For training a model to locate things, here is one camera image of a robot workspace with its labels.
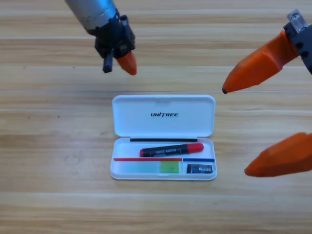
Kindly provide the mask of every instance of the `red marker cap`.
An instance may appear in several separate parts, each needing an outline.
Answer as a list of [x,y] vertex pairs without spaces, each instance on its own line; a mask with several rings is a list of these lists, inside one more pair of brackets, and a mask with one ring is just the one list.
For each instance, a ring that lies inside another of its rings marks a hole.
[[202,143],[187,144],[187,151],[189,154],[198,153],[204,150],[204,145]]

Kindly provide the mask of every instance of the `wooden table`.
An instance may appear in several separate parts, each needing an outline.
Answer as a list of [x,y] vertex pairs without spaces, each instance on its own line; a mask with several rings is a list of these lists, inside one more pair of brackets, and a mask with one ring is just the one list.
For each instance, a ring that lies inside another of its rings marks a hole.
[[[94,38],[63,0],[0,1],[0,233],[310,234],[312,173],[254,178],[270,145],[312,132],[300,58],[259,86],[223,94],[236,63],[310,0],[115,0],[136,35],[138,74],[102,72]],[[122,94],[216,99],[210,182],[110,176],[111,101]]]

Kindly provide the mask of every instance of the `marker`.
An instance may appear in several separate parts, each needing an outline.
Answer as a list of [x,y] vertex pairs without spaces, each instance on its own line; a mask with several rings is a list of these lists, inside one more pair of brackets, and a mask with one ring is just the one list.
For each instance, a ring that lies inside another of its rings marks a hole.
[[203,151],[202,143],[171,145],[140,150],[140,157],[165,157],[173,155],[186,155]]

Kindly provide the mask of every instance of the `orange robotic finger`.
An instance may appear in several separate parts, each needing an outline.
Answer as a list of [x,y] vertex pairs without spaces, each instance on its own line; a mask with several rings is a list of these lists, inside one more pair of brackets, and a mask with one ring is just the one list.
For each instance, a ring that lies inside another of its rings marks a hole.
[[259,85],[280,72],[283,66],[298,57],[296,48],[285,31],[240,61],[225,80],[222,91],[229,92]]
[[137,74],[137,62],[136,57],[132,53],[132,51],[129,51],[125,56],[121,58],[116,59],[119,65],[123,70],[125,70],[130,75],[136,75]]
[[273,177],[312,170],[312,134],[298,133],[264,150],[245,169],[255,177]]
[[298,10],[287,15],[290,22],[277,37],[240,61],[226,78],[226,94],[259,85],[280,72],[285,64],[299,55],[312,74],[312,25]]

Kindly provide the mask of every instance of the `robotic arm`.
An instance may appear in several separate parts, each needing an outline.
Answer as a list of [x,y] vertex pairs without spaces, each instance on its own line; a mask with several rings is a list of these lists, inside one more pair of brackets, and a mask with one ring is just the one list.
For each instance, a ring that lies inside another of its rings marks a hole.
[[95,36],[95,49],[104,59],[104,73],[113,70],[113,58],[131,75],[137,73],[133,34],[126,15],[120,16],[113,0],[65,0],[88,34]]

